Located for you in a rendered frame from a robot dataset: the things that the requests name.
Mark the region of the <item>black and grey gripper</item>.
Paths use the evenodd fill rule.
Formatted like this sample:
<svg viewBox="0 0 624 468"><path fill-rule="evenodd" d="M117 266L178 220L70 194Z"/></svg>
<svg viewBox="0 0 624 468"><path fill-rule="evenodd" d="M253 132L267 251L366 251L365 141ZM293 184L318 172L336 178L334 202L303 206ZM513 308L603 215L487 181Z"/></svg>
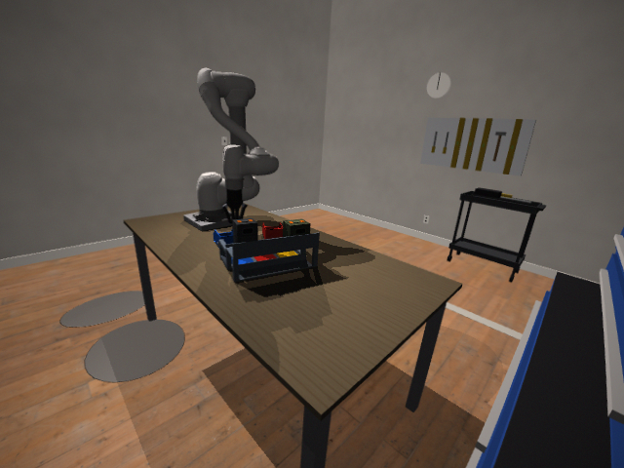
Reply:
<svg viewBox="0 0 624 468"><path fill-rule="evenodd" d="M227 201L226 201L226 204L222 207L225 210L226 216L229 220L228 222L232 223L229 212L227 210L227 206L231 209L232 219L243 219L247 205L244 204L242 200L242 189L240 190L226 189L226 193L227 193ZM241 208L241 206L242 206L242 209L241 209L240 216L239 216L239 209Z"/></svg>

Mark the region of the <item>blue bin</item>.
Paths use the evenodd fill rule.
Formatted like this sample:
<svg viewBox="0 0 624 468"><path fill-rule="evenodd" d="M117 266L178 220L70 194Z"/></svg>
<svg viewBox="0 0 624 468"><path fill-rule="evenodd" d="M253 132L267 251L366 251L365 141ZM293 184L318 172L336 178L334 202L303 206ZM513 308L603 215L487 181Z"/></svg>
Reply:
<svg viewBox="0 0 624 468"><path fill-rule="evenodd" d="M233 230L231 230L231 232L226 232L226 233L217 233L216 230L215 230L214 231L214 241L215 241L215 243L217 244L218 240L221 240L221 239L223 239L226 244L233 244Z"/></svg>

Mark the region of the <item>red bin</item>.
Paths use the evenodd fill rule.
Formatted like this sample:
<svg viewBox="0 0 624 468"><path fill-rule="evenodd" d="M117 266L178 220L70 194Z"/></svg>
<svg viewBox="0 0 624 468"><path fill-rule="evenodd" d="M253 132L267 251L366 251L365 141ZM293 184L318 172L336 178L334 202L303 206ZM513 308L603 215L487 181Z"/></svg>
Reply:
<svg viewBox="0 0 624 468"><path fill-rule="evenodd" d="M265 235L264 235L264 230L265 230ZM265 227L265 225L263 223L262 224L262 234L263 234L264 239L283 237L283 226L280 223L279 226L267 226L267 227Z"/></svg>

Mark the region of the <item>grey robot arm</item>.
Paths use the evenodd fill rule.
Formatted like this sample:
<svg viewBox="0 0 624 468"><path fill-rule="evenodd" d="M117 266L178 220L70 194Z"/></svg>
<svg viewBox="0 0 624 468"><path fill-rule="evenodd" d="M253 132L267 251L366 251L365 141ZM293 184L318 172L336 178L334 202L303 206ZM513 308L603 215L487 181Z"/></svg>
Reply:
<svg viewBox="0 0 624 468"><path fill-rule="evenodd" d="M242 189L242 200L251 200L259 193L259 183L254 176L275 173L279 168L279 160L261 148L244 130L245 107L255 95L255 84L251 78L203 68L198 73L197 85L211 114L229 131L230 136L230 145L224 148L222 157L224 179L217 173L205 173L201 174L197 183L199 214L193 214L193 218L210 222L226 217L222 207L227 201L226 189ZM220 98L224 98L228 106L228 115L221 108ZM250 150L248 155L247 147Z"/></svg>

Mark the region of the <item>dark grey metal shelf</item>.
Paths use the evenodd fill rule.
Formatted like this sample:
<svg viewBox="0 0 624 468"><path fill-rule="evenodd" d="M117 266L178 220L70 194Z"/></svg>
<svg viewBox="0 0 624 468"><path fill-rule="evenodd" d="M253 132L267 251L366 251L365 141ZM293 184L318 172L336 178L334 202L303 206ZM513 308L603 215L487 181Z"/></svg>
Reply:
<svg viewBox="0 0 624 468"><path fill-rule="evenodd" d="M239 282L317 266L319 237L320 233L312 233L236 244L221 239L217 245L227 270L233 268L233 281ZM312 264L306 260L310 248Z"/></svg>

